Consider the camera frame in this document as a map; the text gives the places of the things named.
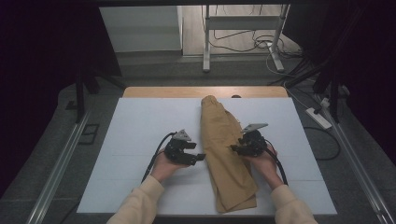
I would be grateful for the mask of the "silver metal rail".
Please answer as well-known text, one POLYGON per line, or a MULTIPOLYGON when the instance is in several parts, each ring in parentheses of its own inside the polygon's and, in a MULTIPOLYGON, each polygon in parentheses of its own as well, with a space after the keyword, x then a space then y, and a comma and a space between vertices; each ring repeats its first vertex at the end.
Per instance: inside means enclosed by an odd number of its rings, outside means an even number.
POLYGON ((369 173, 364 168, 359 156, 355 152, 354 147, 351 145, 344 132, 342 125, 335 121, 328 108, 323 109, 323 116, 332 125, 332 130, 335 132, 336 137, 339 139, 340 145, 344 150, 344 154, 348 163, 353 170, 358 182, 361 185, 369 204, 372 206, 375 215, 377 216, 380 224, 396 224, 396 216, 394 216, 385 199, 380 193, 380 190, 375 185, 374 180, 369 176, 369 173))
POLYGON ((25 224, 42 224, 91 113, 91 111, 86 112, 81 120, 73 126, 73 130, 61 150, 25 224))

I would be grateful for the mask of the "black metal stand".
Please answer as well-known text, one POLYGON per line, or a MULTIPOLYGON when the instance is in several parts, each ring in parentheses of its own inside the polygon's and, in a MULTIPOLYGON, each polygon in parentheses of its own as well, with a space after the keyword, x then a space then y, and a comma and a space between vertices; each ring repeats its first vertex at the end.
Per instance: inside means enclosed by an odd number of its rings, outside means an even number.
POLYGON ((124 91, 127 86, 111 76, 108 72, 103 69, 88 67, 80 68, 77 70, 75 75, 76 83, 76 96, 77 96, 77 120, 76 123, 80 123, 83 116, 86 114, 85 100, 84 100, 84 89, 87 89, 90 94, 97 94, 100 90, 100 86, 97 77, 103 78, 105 81, 113 84, 122 91, 124 91))
POLYGON ((327 88, 330 88, 330 114, 336 123, 339 123, 338 118, 338 99, 340 87, 339 75, 339 58, 341 55, 340 49, 334 49, 330 55, 319 65, 315 66, 308 72, 303 73, 299 77, 285 83, 285 88, 289 89, 302 81, 318 75, 318 79, 313 85, 314 93, 323 93, 327 88))

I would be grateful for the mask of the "white power strip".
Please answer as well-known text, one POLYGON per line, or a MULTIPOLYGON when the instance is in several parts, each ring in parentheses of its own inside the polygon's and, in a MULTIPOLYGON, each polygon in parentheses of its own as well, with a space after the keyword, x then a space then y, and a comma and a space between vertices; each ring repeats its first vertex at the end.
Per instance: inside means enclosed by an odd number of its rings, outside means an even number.
POLYGON ((318 124, 323 130, 328 130, 332 127, 329 121, 327 121, 323 116, 319 114, 319 112, 310 107, 305 110, 305 113, 316 123, 318 124))

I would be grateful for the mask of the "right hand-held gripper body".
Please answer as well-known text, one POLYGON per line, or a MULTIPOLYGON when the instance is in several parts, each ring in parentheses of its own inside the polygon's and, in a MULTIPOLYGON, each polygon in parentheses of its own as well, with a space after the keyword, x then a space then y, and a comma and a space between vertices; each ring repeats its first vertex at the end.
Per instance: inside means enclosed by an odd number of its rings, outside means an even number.
POLYGON ((265 138, 259 132, 260 128, 266 126, 267 123, 252 123, 241 131, 243 134, 241 138, 246 140, 246 144, 241 147, 246 149, 247 156, 258 157, 264 152, 265 149, 267 149, 265 138))

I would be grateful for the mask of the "person's right hand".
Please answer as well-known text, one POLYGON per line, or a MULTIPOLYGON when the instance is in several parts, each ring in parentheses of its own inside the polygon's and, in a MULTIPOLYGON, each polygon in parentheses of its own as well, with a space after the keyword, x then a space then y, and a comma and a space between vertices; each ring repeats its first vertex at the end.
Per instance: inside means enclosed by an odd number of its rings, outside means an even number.
POLYGON ((267 152, 258 157, 246 157, 259 174, 264 178, 271 190, 283 185, 283 181, 277 174, 276 161, 267 152))

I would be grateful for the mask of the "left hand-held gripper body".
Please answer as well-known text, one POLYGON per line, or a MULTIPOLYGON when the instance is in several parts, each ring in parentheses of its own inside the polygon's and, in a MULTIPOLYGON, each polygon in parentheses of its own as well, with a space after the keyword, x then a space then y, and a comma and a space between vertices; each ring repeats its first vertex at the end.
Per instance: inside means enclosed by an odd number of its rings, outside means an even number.
POLYGON ((184 143, 187 142, 191 143, 191 138, 184 130, 180 130, 172 136, 166 145, 165 156, 174 163, 187 164, 190 154, 185 153, 185 148, 183 147, 184 143))

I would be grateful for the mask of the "tan pants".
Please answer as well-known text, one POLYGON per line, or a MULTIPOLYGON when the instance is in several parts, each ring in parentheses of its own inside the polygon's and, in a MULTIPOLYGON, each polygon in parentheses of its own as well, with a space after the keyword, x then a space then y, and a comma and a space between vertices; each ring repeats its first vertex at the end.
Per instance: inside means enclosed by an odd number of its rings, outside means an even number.
POLYGON ((257 206, 258 186, 248 161, 232 151, 242 137, 237 119, 215 96, 201 101, 201 139, 219 213, 257 206))

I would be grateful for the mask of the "dark floor plate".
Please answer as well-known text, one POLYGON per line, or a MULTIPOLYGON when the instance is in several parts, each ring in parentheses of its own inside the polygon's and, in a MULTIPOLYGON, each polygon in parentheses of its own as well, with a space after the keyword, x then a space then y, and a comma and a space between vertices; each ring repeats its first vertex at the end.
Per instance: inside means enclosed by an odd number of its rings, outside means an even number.
POLYGON ((89 146, 95 142, 100 125, 98 123, 86 124, 79 138, 80 145, 89 146))

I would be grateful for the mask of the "person's left hand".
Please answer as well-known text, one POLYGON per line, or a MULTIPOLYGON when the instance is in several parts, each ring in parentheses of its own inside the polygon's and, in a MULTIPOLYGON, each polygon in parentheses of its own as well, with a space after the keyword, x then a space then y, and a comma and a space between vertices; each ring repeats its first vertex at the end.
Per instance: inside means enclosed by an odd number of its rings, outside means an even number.
POLYGON ((158 182, 162 183, 165 179, 169 178, 175 171, 181 168, 187 168, 187 165, 178 164, 170 161, 164 155, 163 149, 161 149, 156 156, 150 175, 154 177, 158 182))

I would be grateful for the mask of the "white metal stand frame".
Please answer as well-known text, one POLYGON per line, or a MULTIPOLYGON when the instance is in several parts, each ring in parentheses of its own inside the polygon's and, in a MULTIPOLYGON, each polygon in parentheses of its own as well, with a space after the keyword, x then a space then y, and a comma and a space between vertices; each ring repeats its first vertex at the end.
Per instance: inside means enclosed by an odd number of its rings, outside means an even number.
POLYGON ((215 30, 272 30, 274 37, 271 43, 266 43, 270 56, 274 62, 276 71, 283 73, 285 68, 279 59, 277 43, 282 33, 289 5, 283 5, 278 16, 244 15, 244 16, 211 16, 209 5, 205 6, 203 20, 205 32, 205 45, 203 50, 203 71, 210 71, 210 43, 209 33, 215 30))

